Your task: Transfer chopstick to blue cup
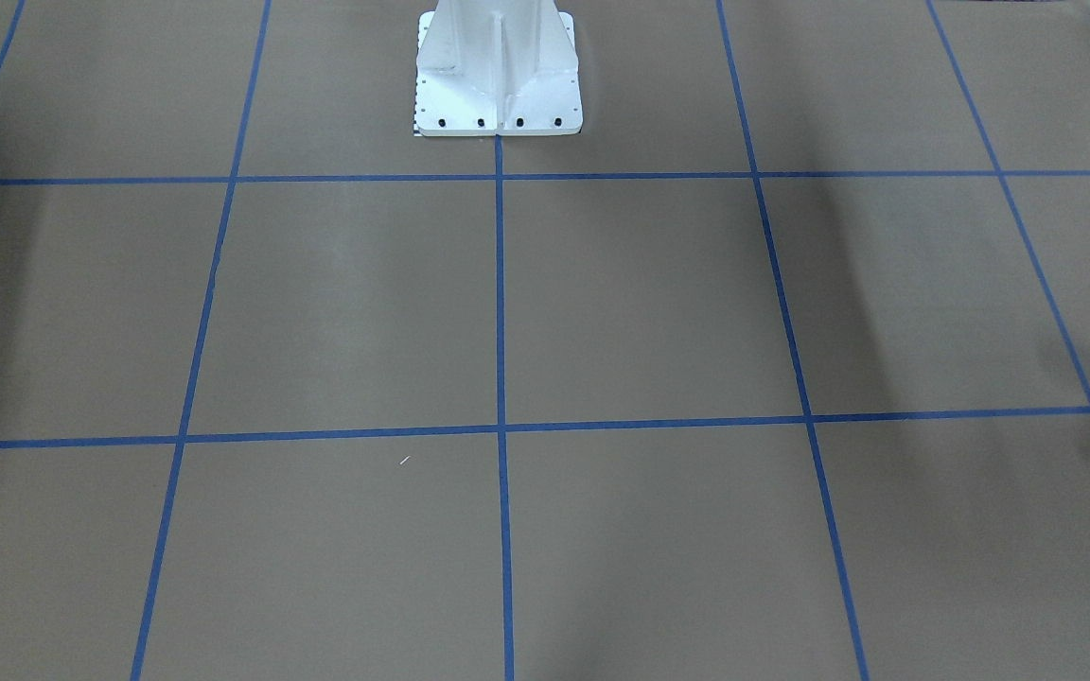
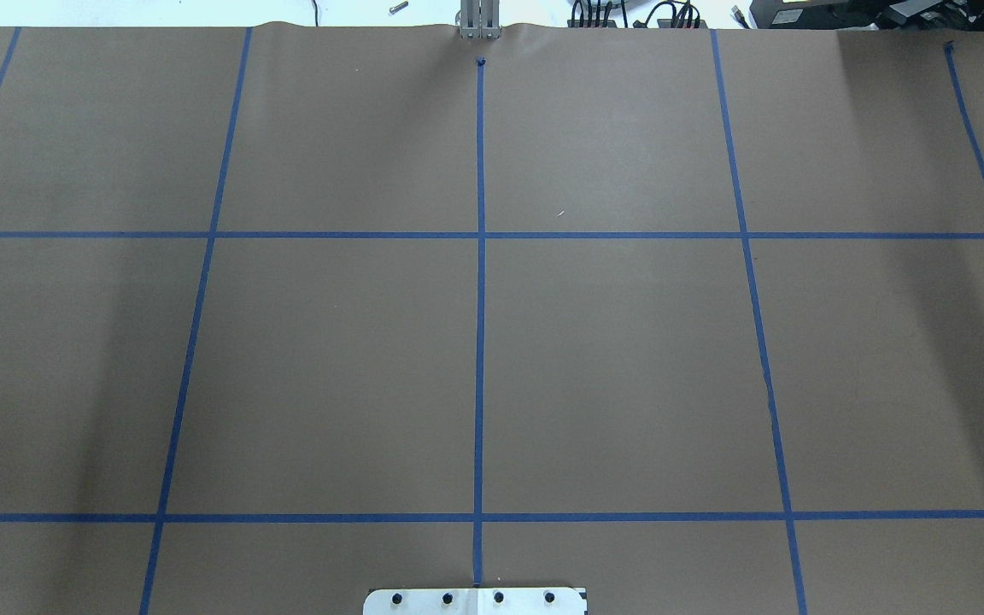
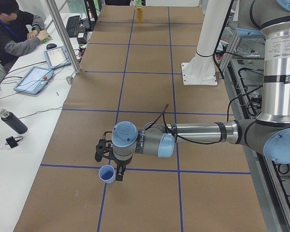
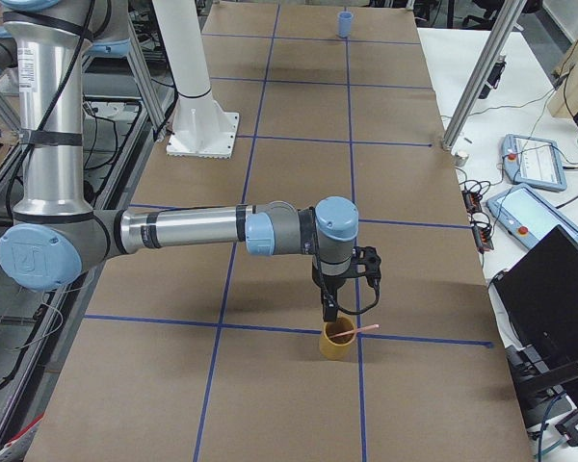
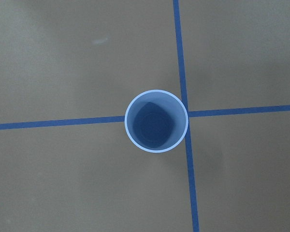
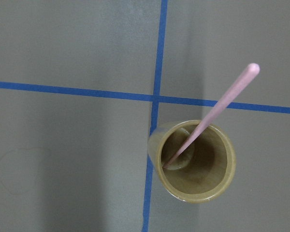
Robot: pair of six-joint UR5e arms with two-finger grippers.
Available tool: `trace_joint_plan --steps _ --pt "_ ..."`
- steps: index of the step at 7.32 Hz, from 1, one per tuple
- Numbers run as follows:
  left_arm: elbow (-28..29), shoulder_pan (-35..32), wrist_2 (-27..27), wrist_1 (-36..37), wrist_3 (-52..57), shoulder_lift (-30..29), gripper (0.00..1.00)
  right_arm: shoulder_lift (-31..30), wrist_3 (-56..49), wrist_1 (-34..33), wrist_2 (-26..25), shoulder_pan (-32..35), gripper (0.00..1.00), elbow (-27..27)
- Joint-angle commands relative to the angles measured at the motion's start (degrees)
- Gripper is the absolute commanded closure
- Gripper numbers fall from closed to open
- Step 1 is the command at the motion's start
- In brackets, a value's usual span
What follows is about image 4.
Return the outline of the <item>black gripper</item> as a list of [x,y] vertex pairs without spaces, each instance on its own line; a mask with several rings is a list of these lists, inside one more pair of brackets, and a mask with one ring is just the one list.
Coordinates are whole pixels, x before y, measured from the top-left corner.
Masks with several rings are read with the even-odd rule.
[[341,307],[338,299],[338,290],[345,284],[347,279],[358,278],[357,263],[350,263],[345,271],[336,275],[324,274],[319,265],[314,263],[311,276],[313,282],[320,289],[323,321],[335,322],[338,308]]

